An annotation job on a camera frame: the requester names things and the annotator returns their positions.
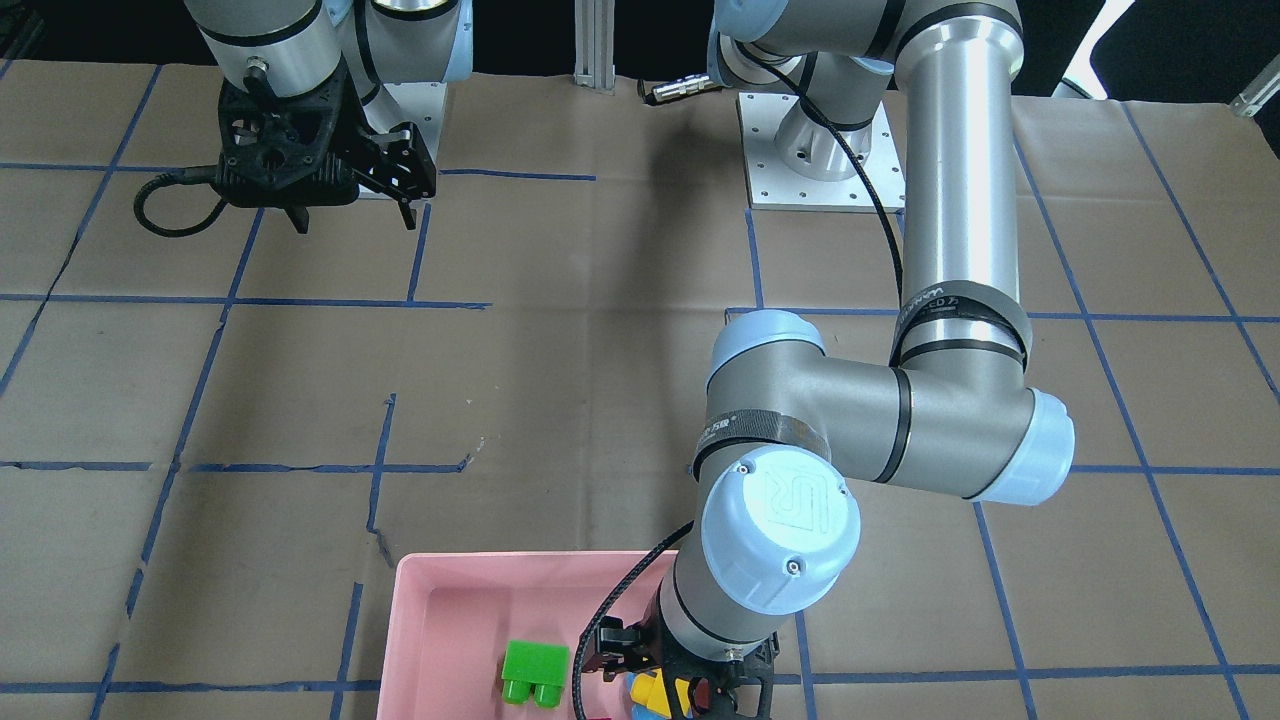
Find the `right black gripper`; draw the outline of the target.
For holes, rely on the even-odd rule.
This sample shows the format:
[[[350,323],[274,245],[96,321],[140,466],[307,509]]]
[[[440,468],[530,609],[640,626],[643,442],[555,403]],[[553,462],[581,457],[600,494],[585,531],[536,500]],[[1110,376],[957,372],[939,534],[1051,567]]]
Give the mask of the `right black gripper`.
[[[316,88],[276,99],[270,111],[224,81],[214,190],[237,208],[284,208],[294,232],[307,234],[307,208],[351,204],[360,183],[396,201],[404,228],[417,229],[413,204],[435,197],[438,190],[436,165],[422,133],[412,122],[385,133],[355,132],[355,110],[346,61],[338,61]],[[340,147],[353,135],[348,163]]]

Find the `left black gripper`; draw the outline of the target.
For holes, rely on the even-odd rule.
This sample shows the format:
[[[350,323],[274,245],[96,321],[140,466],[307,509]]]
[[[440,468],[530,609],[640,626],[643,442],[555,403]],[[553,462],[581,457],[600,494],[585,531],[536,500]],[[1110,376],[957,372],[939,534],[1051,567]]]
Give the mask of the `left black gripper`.
[[[777,641],[741,659],[713,662],[672,647],[658,655],[660,697],[675,719],[771,719]]]

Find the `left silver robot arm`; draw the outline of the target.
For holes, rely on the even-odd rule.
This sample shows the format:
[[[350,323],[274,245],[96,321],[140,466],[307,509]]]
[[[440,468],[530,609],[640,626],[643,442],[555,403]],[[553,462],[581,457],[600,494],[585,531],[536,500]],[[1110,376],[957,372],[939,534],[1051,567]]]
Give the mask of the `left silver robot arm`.
[[[900,311],[884,365],[827,354],[801,316],[756,310],[718,334],[684,547],[625,666],[657,669],[675,717],[771,711],[774,634],[813,606],[860,538],[850,480],[1033,506],[1073,464],[1064,404],[1027,384],[1011,87],[1014,1],[718,1],[709,58],[744,88],[786,60],[877,60],[908,97]]]

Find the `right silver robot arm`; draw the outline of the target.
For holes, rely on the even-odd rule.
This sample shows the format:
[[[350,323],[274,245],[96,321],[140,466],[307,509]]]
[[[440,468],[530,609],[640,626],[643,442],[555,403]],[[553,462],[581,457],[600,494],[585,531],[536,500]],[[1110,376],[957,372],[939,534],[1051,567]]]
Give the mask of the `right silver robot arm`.
[[[425,118],[396,85],[447,85],[474,68],[470,1],[189,1],[223,74],[218,160],[169,174],[225,208],[282,210],[306,233],[312,208],[389,199],[407,229],[436,193]]]

